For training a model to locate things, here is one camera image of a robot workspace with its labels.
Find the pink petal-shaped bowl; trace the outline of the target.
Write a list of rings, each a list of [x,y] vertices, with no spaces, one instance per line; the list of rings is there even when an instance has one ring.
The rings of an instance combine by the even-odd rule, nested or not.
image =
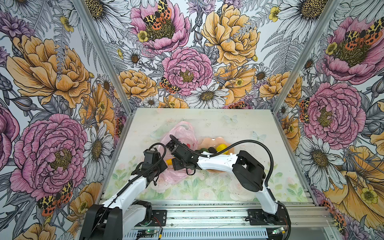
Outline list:
[[[221,145],[221,144],[224,144],[227,147],[230,145],[222,137],[217,137],[217,138],[214,138],[214,139],[212,139],[212,138],[204,138],[203,141],[198,145],[197,150],[209,149],[210,147],[213,147],[216,150],[216,148],[219,145]],[[235,154],[235,149],[234,148],[230,149],[228,154]],[[224,173],[223,171],[218,171],[218,170],[207,170],[207,171],[210,172],[210,173]]]

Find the fake dark avocado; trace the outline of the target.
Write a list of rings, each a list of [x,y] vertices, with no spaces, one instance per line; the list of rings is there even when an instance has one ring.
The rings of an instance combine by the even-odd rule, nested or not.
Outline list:
[[[209,147],[209,148],[208,148],[208,151],[209,151],[209,153],[211,153],[211,154],[216,154],[216,153],[217,153],[217,150],[216,150],[214,147]]]

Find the fake yellow lemon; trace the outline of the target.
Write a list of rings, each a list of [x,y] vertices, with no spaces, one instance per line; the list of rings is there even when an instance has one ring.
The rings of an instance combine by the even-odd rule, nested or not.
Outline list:
[[[218,145],[216,148],[216,151],[217,151],[217,153],[224,154],[224,155],[229,154],[228,146],[225,144]]]

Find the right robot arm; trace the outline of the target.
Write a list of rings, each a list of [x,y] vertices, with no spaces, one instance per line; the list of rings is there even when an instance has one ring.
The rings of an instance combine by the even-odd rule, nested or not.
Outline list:
[[[266,150],[270,159],[270,170],[266,174],[265,167],[247,151],[241,150],[237,154],[225,152],[231,148],[243,144],[254,143]],[[291,224],[286,207],[276,200],[268,186],[269,179],[273,172],[273,156],[271,151],[262,143],[253,140],[236,142],[217,153],[198,152],[182,144],[178,139],[172,139],[166,144],[173,156],[172,165],[175,171],[192,170],[215,170],[233,174],[238,183],[245,190],[256,193],[261,208],[248,210],[246,221],[250,225],[287,225]]]

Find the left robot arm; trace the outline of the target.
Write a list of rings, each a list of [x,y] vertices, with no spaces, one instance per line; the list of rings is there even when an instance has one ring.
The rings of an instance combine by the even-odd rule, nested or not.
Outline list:
[[[155,147],[145,150],[144,161],[136,166],[118,193],[88,209],[80,233],[81,240],[121,240],[136,225],[151,223],[152,204],[136,198],[167,169],[164,161],[166,151],[164,148],[161,154]]]

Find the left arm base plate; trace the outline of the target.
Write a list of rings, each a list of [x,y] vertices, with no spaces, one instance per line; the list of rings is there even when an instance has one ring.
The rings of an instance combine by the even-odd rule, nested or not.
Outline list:
[[[142,224],[143,227],[165,227],[167,223],[167,210],[153,210],[150,220]]]

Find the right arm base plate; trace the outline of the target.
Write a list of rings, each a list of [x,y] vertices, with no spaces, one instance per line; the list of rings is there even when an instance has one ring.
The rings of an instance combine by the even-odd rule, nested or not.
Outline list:
[[[276,214],[266,213],[262,209],[249,209],[245,221],[250,222],[251,226],[288,226],[291,223],[284,209],[278,209]]]

